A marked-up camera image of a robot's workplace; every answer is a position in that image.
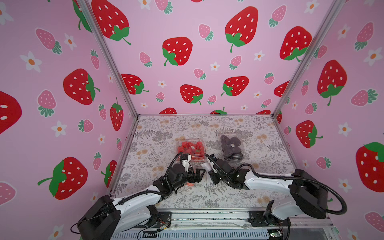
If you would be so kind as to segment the white sticker sheet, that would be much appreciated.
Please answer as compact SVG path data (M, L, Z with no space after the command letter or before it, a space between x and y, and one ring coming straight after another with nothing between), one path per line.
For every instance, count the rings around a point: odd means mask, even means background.
M212 166L210 163L203 163L201 166L206 170L206 172L209 172L212 170Z

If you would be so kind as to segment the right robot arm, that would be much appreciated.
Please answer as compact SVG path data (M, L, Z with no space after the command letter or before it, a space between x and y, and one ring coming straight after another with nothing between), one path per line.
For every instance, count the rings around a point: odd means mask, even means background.
M223 182L235 190L265 190L285 194L287 197L284 200L268 204L265 213L268 218L285 220L305 214L315 219L325 219L327 214L344 215L348 210L346 201L339 193L304 170L296 169L286 175L261 174L251 164L234 168L214 155L206 157L214 184Z

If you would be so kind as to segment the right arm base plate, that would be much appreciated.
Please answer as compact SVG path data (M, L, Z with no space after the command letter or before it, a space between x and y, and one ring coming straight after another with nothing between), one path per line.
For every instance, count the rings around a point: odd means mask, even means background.
M248 222L253 227L290 227L291 221L287 218L280 220L272 215L272 206L274 200L270 201L266 210L263 211L249 211Z

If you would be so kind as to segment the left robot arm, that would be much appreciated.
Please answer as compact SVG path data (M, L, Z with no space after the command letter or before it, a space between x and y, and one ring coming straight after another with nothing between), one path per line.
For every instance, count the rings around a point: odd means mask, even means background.
M83 240L109 240L113 235L148 222L155 223L156 204L166 200L187 183L202 181L206 169L193 168L191 155L178 153L163 176L146 189L123 198L99 198L74 225Z

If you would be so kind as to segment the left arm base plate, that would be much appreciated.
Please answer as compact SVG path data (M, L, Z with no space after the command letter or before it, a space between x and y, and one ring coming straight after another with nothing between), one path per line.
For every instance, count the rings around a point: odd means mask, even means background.
M144 218L140 219L139 223L133 226L134 229L139 228L161 228L169 227L172 222L172 212L159 211L154 205L143 208Z

